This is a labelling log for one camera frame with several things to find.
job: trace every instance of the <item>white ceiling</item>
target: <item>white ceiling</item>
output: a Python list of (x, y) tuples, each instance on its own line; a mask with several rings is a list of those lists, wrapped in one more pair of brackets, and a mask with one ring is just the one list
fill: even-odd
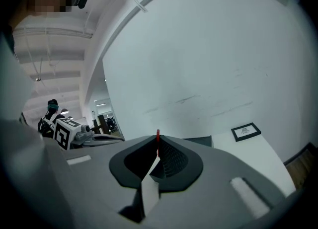
[[(35, 81), (35, 89), (23, 109), (28, 124), (36, 125), (46, 113), (47, 101), (53, 98), (61, 109), (70, 111), (67, 116), (82, 118), (80, 71), (83, 61), (89, 60), (84, 58), (85, 50), (101, 15), (114, 1), (88, 0), (84, 9), (73, 7), (71, 12), (54, 16), (29, 16), (17, 26), (13, 35), (18, 60), (34, 81), (38, 74), (41, 76), (41, 82)], [(94, 94), (105, 98), (109, 95), (107, 87), (105, 91), (103, 67), (100, 69), (95, 73), (100, 84)]]

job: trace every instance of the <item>white wall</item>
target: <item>white wall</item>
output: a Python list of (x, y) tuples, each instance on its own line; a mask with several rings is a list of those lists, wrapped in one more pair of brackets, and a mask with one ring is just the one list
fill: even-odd
[(103, 58), (127, 140), (254, 122), (282, 160), (317, 141), (317, 41), (296, 2), (153, 0), (146, 8)]

